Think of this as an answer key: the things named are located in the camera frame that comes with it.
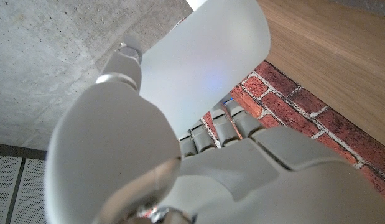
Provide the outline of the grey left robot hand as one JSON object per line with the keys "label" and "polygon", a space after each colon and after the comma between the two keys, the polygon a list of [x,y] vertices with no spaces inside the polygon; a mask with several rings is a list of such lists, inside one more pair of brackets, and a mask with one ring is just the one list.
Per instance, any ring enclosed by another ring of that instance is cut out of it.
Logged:
{"label": "grey left robot hand", "polygon": [[349,163],[221,97],[254,47],[169,34],[126,39],[56,125],[45,168],[50,223],[385,223]]}

